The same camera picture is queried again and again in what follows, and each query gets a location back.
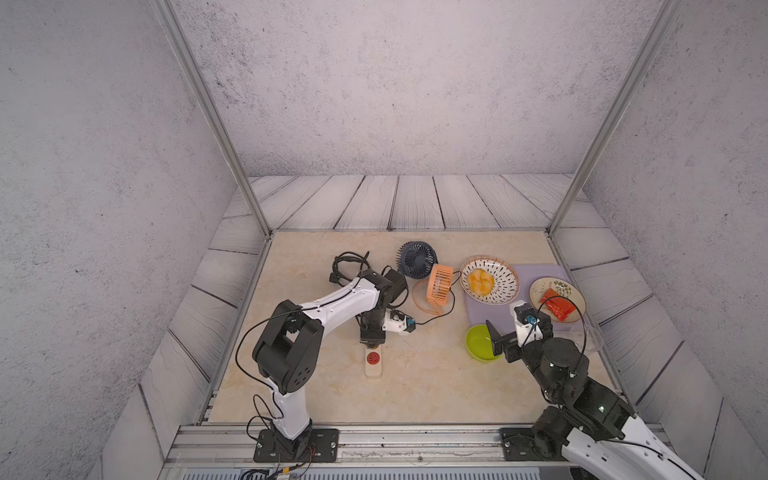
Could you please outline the orange desk fan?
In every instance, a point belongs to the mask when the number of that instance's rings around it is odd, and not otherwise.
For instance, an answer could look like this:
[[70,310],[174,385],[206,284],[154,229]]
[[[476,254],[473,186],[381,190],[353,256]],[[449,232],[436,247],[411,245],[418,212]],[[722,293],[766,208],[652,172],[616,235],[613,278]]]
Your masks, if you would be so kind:
[[413,286],[412,299],[421,311],[439,316],[444,313],[452,294],[454,269],[436,264],[429,277],[418,280]]

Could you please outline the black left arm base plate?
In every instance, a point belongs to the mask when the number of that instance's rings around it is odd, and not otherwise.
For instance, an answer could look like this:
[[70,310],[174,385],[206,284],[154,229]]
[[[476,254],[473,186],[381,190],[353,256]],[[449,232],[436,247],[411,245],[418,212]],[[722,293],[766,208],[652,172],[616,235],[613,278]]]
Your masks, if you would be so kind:
[[255,463],[334,463],[339,447],[339,430],[314,428],[309,424],[290,440],[275,427],[259,432],[253,455]]

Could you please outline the white red power strip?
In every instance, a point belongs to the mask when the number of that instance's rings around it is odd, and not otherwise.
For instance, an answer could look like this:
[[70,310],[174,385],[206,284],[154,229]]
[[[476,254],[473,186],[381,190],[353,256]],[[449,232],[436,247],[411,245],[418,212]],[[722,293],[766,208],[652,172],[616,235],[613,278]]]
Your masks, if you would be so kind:
[[364,372],[367,378],[379,378],[383,373],[382,348],[365,348]]

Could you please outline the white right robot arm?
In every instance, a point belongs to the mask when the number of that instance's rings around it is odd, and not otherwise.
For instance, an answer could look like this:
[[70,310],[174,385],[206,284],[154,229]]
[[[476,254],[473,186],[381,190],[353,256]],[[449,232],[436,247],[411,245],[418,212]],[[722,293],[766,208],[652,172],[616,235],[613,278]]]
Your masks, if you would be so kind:
[[500,429],[506,460],[567,460],[593,479],[699,478],[625,400],[590,377],[585,344],[556,336],[542,307],[511,308],[513,332],[486,325],[492,352],[522,362],[548,406],[529,432]]

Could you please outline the aluminium mounting rail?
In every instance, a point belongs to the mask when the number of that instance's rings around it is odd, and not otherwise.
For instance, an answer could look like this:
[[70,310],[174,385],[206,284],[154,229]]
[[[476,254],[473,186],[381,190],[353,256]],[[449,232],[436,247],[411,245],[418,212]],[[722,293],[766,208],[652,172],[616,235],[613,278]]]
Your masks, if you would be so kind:
[[162,479],[593,479],[567,460],[506,461],[486,425],[346,425],[334,463],[255,463],[257,436],[243,425],[183,427]]

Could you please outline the green plastic bowl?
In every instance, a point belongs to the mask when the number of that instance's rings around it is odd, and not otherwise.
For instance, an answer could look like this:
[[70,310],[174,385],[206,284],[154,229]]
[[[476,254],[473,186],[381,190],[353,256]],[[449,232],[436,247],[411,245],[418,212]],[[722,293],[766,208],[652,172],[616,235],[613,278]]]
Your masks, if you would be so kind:
[[500,358],[493,353],[489,329],[486,325],[474,325],[465,334],[465,347],[469,355],[482,363],[490,363]]

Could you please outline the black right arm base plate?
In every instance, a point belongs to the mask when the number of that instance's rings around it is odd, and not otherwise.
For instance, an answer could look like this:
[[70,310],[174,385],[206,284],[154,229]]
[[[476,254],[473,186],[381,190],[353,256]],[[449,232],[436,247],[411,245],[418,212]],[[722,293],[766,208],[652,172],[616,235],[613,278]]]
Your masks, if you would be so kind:
[[506,461],[564,461],[562,449],[573,430],[563,412],[548,407],[531,427],[504,427],[499,429]]

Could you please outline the yellow bread bun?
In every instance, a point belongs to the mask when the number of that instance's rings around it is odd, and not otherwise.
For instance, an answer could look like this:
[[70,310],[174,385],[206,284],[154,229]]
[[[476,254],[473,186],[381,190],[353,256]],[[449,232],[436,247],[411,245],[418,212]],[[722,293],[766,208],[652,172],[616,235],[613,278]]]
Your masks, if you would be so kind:
[[477,268],[467,276],[469,290],[477,297],[486,297],[493,292],[494,277],[487,271]]

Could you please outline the red snack packet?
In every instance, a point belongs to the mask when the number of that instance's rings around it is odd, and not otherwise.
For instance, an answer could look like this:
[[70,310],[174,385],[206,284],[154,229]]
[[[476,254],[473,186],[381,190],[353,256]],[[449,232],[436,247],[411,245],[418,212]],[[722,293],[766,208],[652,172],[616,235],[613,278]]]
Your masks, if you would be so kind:
[[573,301],[558,294],[552,288],[543,293],[540,306],[547,309],[561,323],[569,323],[569,317],[577,310],[577,305]]

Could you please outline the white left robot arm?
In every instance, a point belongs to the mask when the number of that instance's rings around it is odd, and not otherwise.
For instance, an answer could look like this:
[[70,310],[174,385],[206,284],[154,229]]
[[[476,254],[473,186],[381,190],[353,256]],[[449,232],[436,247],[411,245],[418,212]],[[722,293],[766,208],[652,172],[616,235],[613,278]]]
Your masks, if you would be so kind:
[[360,343],[369,350],[383,345],[389,332],[408,334],[415,329],[413,318],[394,304],[407,288],[406,277],[393,269],[366,269],[320,299],[281,302],[260,323],[264,329],[251,354],[258,373],[240,371],[272,392],[278,415],[265,422],[271,433],[285,444],[310,434],[305,385],[316,369],[324,337],[336,328],[356,320]]

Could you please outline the dark blue desk fan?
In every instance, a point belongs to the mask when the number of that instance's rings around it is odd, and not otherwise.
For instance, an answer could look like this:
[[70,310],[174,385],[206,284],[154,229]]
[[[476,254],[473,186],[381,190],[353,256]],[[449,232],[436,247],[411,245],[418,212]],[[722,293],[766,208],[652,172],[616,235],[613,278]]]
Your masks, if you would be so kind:
[[421,280],[430,276],[439,263],[436,251],[424,241],[408,241],[396,255],[397,270],[406,277]]

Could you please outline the clear drinking glass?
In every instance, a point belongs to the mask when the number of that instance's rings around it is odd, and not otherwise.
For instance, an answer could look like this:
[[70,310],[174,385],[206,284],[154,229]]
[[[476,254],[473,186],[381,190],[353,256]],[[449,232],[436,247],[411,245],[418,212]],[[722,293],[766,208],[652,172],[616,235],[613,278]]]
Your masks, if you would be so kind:
[[599,353],[604,346],[604,340],[599,330],[585,324],[576,330],[576,338],[577,345],[582,346],[585,353]]

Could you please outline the purple tray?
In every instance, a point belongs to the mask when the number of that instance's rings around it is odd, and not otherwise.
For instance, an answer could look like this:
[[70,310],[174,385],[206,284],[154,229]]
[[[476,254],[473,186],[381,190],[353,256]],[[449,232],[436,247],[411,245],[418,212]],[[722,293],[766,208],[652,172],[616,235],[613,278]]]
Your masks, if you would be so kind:
[[[559,265],[518,264],[513,265],[512,268],[517,273],[520,283],[516,301],[524,300],[535,308],[539,306],[539,300],[543,296],[544,291],[541,289],[535,290],[533,297],[530,297],[530,291],[531,286],[539,279],[552,277],[573,285],[566,274],[566,270]],[[509,304],[489,305],[473,299],[469,294],[465,294],[465,306],[471,326],[485,325],[486,321],[489,320],[502,335],[515,330],[514,310]]]

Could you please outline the beige small plate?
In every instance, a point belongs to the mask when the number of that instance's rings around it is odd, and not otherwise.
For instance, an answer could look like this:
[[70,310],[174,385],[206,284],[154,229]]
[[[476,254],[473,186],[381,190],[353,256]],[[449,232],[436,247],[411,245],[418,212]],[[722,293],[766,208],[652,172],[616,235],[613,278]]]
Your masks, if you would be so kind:
[[[540,306],[540,299],[543,293],[549,288],[552,288],[558,294],[569,298],[577,305],[577,310],[569,317],[569,323],[559,322],[553,314]],[[554,324],[571,324],[579,322],[582,315],[586,312],[586,300],[582,293],[571,283],[555,277],[542,277],[534,281],[529,288],[529,298],[535,308],[541,307],[542,311],[552,318]]]

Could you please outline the patterned ceramic plate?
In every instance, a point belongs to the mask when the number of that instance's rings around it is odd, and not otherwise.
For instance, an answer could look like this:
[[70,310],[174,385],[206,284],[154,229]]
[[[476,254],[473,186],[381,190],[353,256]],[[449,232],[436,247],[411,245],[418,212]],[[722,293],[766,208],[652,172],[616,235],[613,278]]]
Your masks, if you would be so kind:
[[469,258],[459,269],[460,284],[472,299],[488,305],[505,305],[516,300],[521,290],[517,272],[494,257]]

